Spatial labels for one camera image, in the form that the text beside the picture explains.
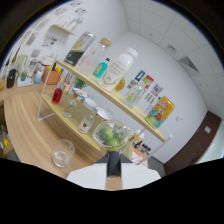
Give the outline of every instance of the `ceiling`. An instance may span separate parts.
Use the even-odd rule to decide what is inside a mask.
[[[224,71],[203,34],[171,8],[151,0],[121,0],[129,30],[158,45],[191,77],[209,111],[224,120]]]

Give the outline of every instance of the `blue bottle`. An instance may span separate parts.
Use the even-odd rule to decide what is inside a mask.
[[[105,70],[107,69],[107,63],[106,62],[101,62],[95,69],[95,71],[93,72],[93,76],[96,78],[100,78],[103,73],[105,72]]]

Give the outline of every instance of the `door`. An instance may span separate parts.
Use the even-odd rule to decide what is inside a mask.
[[[208,111],[192,138],[164,164],[166,175],[195,164],[211,144],[220,124],[221,118]]]

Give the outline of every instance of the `shelf support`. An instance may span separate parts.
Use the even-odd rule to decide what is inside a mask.
[[[136,165],[139,165],[139,164],[145,162],[147,159],[149,159],[152,155],[154,155],[157,151],[159,151],[173,137],[172,134],[170,133],[170,131],[168,130],[168,128],[164,124],[163,124],[163,126],[167,130],[167,132],[169,133],[169,137],[162,144],[160,144],[152,153],[150,153],[144,159],[142,159],[141,161],[136,163]]]
[[[52,71],[53,65],[56,62],[58,55],[60,55],[60,53],[57,53],[56,57],[54,58],[54,61],[53,61],[52,65],[51,65],[51,69],[49,69],[48,74],[47,74],[47,77],[46,77],[45,82],[44,82],[44,86],[43,86],[43,89],[42,89],[42,93],[41,93],[41,97],[40,97],[40,102],[39,102],[39,106],[38,106],[38,113],[37,113],[37,120],[38,121],[42,121],[45,118],[48,118],[48,117],[51,117],[51,116],[54,115],[54,113],[52,113],[52,114],[49,114],[49,115],[46,115],[46,116],[40,118],[40,109],[41,109],[41,103],[42,103],[44,91],[45,91],[45,88],[46,88],[46,85],[47,85],[47,80],[48,80],[48,78],[50,76],[50,73]]]

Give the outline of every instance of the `white lid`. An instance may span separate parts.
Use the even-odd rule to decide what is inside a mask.
[[[135,58],[138,57],[138,53],[137,53],[137,51],[134,50],[133,48],[128,47],[128,48],[126,48],[125,51],[128,52],[128,53],[130,53],[130,54],[131,54],[133,57],[135,57]]]

